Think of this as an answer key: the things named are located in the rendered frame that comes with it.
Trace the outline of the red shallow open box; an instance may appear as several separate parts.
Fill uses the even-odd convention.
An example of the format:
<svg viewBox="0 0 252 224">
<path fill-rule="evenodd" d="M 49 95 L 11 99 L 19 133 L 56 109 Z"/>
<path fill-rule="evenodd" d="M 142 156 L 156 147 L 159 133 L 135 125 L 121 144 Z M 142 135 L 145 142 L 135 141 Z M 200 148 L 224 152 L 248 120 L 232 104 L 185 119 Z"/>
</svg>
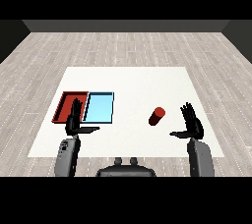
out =
<svg viewBox="0 0 252 224">
<path fill-rule="evenodd" d="M 67 122 L 67 118 L 71 114 L 71 108 L 75 98 L 82 103 L 80 121 L 83 121 L 88 94 L 89 93 L 87 91 L 64 91 L 52 118 L 52 123 L 65 124 Z"/>
</svg>

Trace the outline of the red can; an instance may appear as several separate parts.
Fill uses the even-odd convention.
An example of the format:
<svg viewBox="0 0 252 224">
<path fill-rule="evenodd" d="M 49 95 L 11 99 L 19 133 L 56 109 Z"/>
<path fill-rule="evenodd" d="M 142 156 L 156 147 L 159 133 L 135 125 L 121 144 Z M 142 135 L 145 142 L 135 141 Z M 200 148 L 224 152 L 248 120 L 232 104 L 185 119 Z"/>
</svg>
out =
<svg viewBox="0 0 252 224">
<path fill-rule="evenodd" d="M 165 110 L 161 107 L 157 107 L 153 111 L 151 117 L 149 118 L 149 124 L 151 126 L 155 126 L 164 115 L 165 115 Z"/>
</svg>

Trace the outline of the dark grey robot body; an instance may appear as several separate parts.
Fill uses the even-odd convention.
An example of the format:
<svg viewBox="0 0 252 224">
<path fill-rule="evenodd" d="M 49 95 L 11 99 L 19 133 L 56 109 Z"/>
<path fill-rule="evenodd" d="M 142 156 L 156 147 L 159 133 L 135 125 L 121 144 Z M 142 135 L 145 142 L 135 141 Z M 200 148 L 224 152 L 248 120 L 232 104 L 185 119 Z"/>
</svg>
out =
<svg viewBox="0 0 252 224">
<path fill-rule="evenodd" d="M 97 177 L 155 177 L 153 169 L 140 166 L 136 157 L 130 158 L 129 165 L 122 164 L 122 158 L 116 157 L 114 164 L 106 168 L 99 169 Z"/>
</svg>

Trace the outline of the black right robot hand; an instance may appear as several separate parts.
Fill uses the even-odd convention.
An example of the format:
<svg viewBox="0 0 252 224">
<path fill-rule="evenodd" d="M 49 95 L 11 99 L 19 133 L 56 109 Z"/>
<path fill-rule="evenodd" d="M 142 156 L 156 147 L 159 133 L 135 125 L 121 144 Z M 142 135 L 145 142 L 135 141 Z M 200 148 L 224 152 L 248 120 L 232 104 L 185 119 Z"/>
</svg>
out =
<svg viewBox="0 0 252 224">
<path fill-rule="evenodd" d="M 201 121 L 197 118 L 191 103 L 186 103 L 180 108 L 185 121 L 186 130 L 182 132 L 171 132 L 171 136 L 180 139 L 194 138 L 201 140 L 204 137 L 204 128 Z"/>
</svg>

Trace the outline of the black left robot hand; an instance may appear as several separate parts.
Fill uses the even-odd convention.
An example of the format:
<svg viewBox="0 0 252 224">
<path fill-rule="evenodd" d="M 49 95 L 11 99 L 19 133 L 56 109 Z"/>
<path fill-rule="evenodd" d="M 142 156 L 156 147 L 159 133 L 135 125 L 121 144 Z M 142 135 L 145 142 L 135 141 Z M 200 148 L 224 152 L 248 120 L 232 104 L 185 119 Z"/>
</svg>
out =
<svg viewBox="0 0 252 224">
<path fill-rule="evenodd" d="M 99 130 L 99 127 L 81 127 L 81 109 L 82 102 L 75 98 L 71 106 L 71 113 L 67 117 L 65 131 L 68 136 L 74 136 L 78 134 L 91 134 L 94 131 Z"/>
</svg>

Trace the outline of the light blue shallow open box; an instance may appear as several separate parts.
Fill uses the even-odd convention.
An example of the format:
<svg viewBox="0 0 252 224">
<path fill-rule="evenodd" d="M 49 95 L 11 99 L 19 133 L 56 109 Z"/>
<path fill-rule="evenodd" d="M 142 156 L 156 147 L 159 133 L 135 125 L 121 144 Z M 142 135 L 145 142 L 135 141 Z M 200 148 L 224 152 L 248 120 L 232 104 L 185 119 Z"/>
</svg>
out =
<svg viewBox="0 0 252 224">
<path fill-rule="evenodd" d="M 92 91 L 85 105 L 83 124 L 111 124 L 113 116 L 114 93 L 111 91 Z"/>
</svg>

